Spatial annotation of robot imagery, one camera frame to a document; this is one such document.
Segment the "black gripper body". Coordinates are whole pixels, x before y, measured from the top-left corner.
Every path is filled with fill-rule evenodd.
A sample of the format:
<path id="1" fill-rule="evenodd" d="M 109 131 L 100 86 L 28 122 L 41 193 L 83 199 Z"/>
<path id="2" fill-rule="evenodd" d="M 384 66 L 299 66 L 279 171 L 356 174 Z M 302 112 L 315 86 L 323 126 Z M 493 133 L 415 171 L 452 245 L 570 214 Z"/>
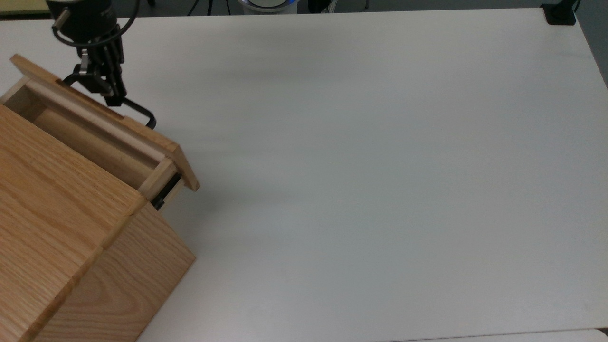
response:
<path id="1" fill-rule="evenodd" d="M 90 56 L 109 53 L 116 60 L 124 59 L 120 25 L 110 0 L 48 0 L 47 7 L 54 20 L 51 30 L 55 39 Z"/>

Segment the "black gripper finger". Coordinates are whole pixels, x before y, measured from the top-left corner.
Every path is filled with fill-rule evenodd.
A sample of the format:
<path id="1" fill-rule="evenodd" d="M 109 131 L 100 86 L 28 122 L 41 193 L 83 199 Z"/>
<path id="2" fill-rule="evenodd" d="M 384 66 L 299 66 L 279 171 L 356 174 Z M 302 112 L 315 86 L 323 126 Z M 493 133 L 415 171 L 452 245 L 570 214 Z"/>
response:
<path id="1" fill-rule="evenodd" d="M 80 83 L 91 93 L 101 93 L 101 74 L 93 62 L 87 48 L 79 50 L 81 63 L 77 65 L 71 75 L 71 84 Z"/>
<path id="2" fill-rule="evenodd" d="M 122 78 L 124 52 L 122 45 L 105 45 L 97 49 L 100 57 L 100 70 L 111 91 L 105 95 L 105 102 L 110 107 L 120 107 L 124 103 L 127 91 Z"/>

